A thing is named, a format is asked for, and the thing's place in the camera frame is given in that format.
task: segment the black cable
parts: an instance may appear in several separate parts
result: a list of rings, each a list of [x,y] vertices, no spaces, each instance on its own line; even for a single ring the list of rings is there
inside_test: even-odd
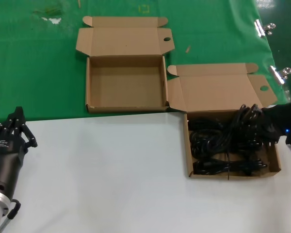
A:
[[[10,213],[7,215],[7,218],[12,220],[13,218],[15,218],[15,216],[17,215],[20,207],[21,207],[21,204],[18,200],[16,199],[12,199],[11,202],[14,202],[15,203],[15,206],[13,208],[13,210],[10,211]]]
[[[199,161],[194,165],[195,174],[214,175],[221,172],[243,171],[251,175],[252,171],[266,167],[261,160],[252,160],[252,155],[262,148],[263,142],[256,136],[256,121],[259,117],[256,105],[251,108],[241,106],[233,119],[220,122],[207,118],[198,118],[188,122],[192,156]],[[214,160],[212,156],[224,153],[227,162]],[[243,160],[230,161],[230,153],[243,156]]]

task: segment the box lid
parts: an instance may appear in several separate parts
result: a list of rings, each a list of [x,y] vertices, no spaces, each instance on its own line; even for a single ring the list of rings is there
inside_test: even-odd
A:
[[[76,49],[89,56],[162,55],[175,48],[165,17],[90,17],[79,29]]]
[[[185,112],[237,110],[242,104],[264,107],[277,101],[254,63],[169,66],[177,76],[167,82],[169,105]]]

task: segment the cardboard box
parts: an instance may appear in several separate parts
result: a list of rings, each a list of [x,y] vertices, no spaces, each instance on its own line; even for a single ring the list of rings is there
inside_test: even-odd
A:
[[[265,107],[276,102],[276,96],[263,75],[251,73],[258,70],[256,64],[207,64],[169,66],[168,73],[177,76],[167,82],[170,107],[186,112],[183,116],[184,141],[188,176],[191,178],[226,178],[227,173],[218,175],[196,175],[191,155],[188,120],[207,117],[226,121],[232,119],[242,104],[258,104]],[[275,145],[264,146],[258,157],[268,165],[253,176],[230,173],[230,179],[252,179],[273,176],[278,173],[280,161]],[[231,160],[239,160],[232,154]]]
[[[175,48],[164,17],[89,17],[76,49],[87,55],[90,113],[163,112],[168,105],[163,54]]]

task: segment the metal binder clip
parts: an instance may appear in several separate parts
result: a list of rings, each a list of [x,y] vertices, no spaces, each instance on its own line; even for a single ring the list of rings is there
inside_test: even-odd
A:
[[[262,26],[259,19],[254,21],[254,25],[256,27],[256,30],[258,32],[259,37],[263,37],[266,34],[268,34],[268,35],[273,34],[271,29],[274,29],[276,27],[276,25],[274,23],[270,23],[270,24],[267,24],[265,26]]]
[[[291,68],[289,67],[286,67],[280,71],[276,71],[274,66],[270,66],[269,70],[279,85],[285,84],[286,80],[288,79],[288,75],[291,74]]]

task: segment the hole in box lid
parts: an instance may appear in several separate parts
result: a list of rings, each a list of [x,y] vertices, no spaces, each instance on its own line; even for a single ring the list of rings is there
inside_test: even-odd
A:
[[[261,86],[261,87],[260,87],[260,90],[261,90],[261,91],[267,91],[267,90],[268,90],[268,86]]]

